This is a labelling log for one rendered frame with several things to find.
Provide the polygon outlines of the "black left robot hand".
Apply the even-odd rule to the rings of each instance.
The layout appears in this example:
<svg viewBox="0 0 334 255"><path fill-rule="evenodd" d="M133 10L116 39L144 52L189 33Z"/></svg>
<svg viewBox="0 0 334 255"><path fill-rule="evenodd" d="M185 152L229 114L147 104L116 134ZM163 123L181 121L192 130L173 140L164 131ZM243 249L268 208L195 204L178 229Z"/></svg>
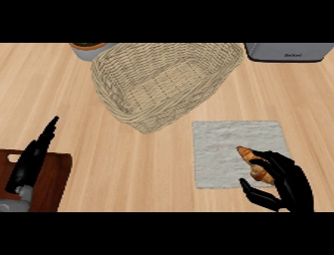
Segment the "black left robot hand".
<svg viewBox="0 0 334 255"><path fill-rule="evenodd" d="M25 185L34 186L36 184L50 141L55 137L58 120L59 117L52 118L39 138L28 143L25 150L21 153L5 187L5 190L12 194L16 194L19 188Z"/></svg>

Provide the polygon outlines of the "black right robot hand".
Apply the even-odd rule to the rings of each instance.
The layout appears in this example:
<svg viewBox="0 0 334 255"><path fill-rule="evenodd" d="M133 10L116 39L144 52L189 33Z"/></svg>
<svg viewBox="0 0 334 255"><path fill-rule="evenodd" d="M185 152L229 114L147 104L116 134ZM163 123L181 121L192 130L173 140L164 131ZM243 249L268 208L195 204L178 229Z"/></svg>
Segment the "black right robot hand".
<svg viewBox="0 0 334 255"><path fill-rule="evenodd" d="M262 166L274 178L274 184L280 197L250 186L244 178L240 178L240 185L249 201L278 211L286 208L290 212L314 212L314 194L309 181L300 166L294 160L274 151L254 151L259 159L250 162Z"/></svg>

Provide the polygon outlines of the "white fabric placemat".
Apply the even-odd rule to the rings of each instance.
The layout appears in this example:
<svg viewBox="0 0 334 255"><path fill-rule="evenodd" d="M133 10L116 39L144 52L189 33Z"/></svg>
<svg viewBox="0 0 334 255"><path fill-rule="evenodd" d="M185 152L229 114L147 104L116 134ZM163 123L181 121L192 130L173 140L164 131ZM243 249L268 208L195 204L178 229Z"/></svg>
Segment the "white fabric placemat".
<svg viewBox="0 0 334 255"><path fill-rule="evenodd" d="M222 121L191 124L194 181L200 189L240 188L240 178L253 187L269 187L250 176L250 166L237 148L275 151L290 156L278 121Z"/></svg>

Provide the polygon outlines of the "beige wicker basket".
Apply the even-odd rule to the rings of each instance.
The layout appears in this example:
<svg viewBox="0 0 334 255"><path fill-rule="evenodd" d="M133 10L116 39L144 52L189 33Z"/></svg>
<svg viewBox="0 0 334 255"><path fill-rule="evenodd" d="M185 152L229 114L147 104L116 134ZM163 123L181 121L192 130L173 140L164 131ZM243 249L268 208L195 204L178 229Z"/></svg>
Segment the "beige wicker basket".
<svg viewBox="0 0 334 255"><path fill-rule="evenodd" d="M148 134L216 93L241 63L235 43L120 43L92 62L96 94L114 118Z"/></svg>

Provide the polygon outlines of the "grey pot with orange rim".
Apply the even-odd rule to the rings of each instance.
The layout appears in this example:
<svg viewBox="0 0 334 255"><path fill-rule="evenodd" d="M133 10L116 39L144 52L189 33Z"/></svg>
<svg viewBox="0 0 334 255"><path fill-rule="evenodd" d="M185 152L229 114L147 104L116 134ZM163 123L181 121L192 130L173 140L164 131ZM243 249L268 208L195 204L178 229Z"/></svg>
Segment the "grey pot with orange rim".
<svg viewBox="0 0 334 255"><path fill-rule="evenodd" d="M77 57L92 62L96 56L116 46L116 43L71 43L70 46Z"/></svg>

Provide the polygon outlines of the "grey toaster appliance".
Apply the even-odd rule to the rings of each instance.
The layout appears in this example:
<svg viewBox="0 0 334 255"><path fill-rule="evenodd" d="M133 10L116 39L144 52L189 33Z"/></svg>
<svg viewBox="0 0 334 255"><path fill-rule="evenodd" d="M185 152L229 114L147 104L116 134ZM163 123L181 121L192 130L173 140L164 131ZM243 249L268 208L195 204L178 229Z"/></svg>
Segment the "grey toaster appliance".
<svg viewBox="0 0 334 255"><path fill-rule="evenodd" d="M334 43L246 43L247 57L256 62L320 62Z"/></svg>

